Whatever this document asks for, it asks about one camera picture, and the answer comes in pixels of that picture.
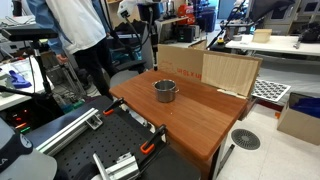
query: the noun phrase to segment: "gray floor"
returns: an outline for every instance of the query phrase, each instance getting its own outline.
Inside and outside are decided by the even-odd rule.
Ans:
[[[246,119],[236,122],[230,132],[249,130],[258,136],[261,146],[257,150],[236,146],[218,180],[320,179],[320,146],[278,131],[275,112],[256,105]],[[231,144],[229,133],[225,151]]]
[[[320,93],[320,61],[264,58],[258,79],[290,85],[277,103],[284,105],[292,91]]]

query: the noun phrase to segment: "person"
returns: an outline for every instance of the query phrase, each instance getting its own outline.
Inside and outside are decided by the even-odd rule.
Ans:
[[[58,61],[68,61],[63,48],[73,54],[79,68],[93,77],[100,94],[112,100],[102,68],[109,77],[116,70],[107,48],[109,28],[99,0],[27,0],[27,4],[41,28],[51,28],[59,34],[48,42]]]

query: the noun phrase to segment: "black optical breadboard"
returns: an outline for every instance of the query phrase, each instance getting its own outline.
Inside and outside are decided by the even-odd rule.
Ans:
[[[103,116],[103,125],[96,131],[87,129],[73,140],[66,148],[54,156],[59,170],[65,172],[69,179],[74,179],[80,170],[94,163],[93,154],[96,153],[104,167],[116,164],[119,156],[132,151],[143,144],[146,139],[117,114]],[[143,157],[135,154],[139,163]]]
[[[32,41],[58,37],[58,34],[52,29],[40,28],[37,24],[4,28],[1,34],[10,41]]]

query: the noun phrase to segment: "orange clamp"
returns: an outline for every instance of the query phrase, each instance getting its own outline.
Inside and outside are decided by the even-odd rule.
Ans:
[[[103,111],[103,114],[104,114],[105,116],[108,116],[108,115],[112,114],[113,112],[114,112],[114,110],[113,110],[113,109],[110,109],[109,111]]]
[[[149,154],[153,149],[154,149],[154,144],[151,144],[149,146],[149,148],[147,149],[144,149],[145,146],[146,146],[147,142],[143,143],[141,146],[140,146],[140,151],[144,154],[144,155],[147,155]]]

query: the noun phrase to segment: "white table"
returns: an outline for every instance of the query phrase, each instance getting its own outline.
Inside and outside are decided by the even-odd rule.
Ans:
[[[320,44],[301,43],[300,48],[293,47],[298,41],[297,36],[271,36],[267,43],[252,42],[253,35],[242,35],[241,41],[230,41],[227,48],[276,53],[320,56]]]
[[[16,64],[16,65],[13,65],[11,63],[9,64],[4,64],[4,65],[1,65],[0,68],[2,68],[2,70],[6,73],[9,72],[9,70],[14,70],[14,71],[24,71],[22,74],[24,74],[25,76],[25,79],[27,81],[29,81],[32,86],[28,87],[28,88],[23,88],[23,89],[19,89],[19,90],[22,90],[22,91],[25,91],[25,92],[29,92],[29,93],[33,93],[33,78],[32,78],[32,74],[31,74],[31,68],[28,66],[28,63],[26,62],[29,62],[29,59],[27,60],[22,60],[21,62],[15,62],[15,63],[19,63],[19,64]],[[33,71],[34,71],[34,80],[35,80],[35,92],[36,93],[41,93],[41,92],[44,92],[44,87],[42,85],[42,77],[41,77],[41,73],[40,73],[40,68],[39,68],[39,65],[37,63],[37,61],[31,57],[31,63],[32,63],[32,67],[33,67]],[[51,83],[50,79],[48,78],[48,81],[50,83],[50,86],[51,86],[51,89],[53,89],[53,84]],[[14,94],[12,96],[9,96],[9,97],[1,97],[0,96],[0,111],[4,110],[4,109],[7,109],[9,107],[12,107],[14,105],[17,105],[19,103],[22,103],[24,101],[27,101],[31,99],[31,97],[29,96],[24,96],[24,95],[17,95],[17,94]]]

